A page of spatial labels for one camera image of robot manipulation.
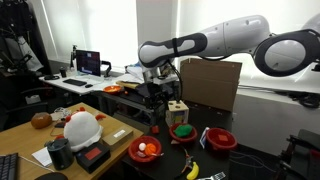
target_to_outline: black box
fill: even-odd
[[[109,158],[110,149],[98,142],[76,153],[78,164],[89,174]]]

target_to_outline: banana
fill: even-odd
[[[188,180],[196,179],[197,176],[198,176],[198,174],[199,174],[199,166],[197,165],[196,162],[193,162],[192,170],[191,170],[191,172],[187,175],[187,179],[188,179]]]

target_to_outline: black mug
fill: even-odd
[[[45,144],[56,170],[66,169],[73,163],[74,157],[68,139],[61,138]]]
[[[66,69],[64,69],[63,67],[61,67],[61,68],[60,68],[60,74],[61,74],[61,77],[67,77]]]

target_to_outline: wooden cube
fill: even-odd
[[[170,126],[175,123],[187,123],[189,108],[182,101],[169,101],[169,110],[166,111],[166,122]]]

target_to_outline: orange fruit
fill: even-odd
[[[147,156],[151,156],[152,154],[156,153],[156,151],[157,147],[152,143],[147,144],[146,148],[144,149],[144,153]]]

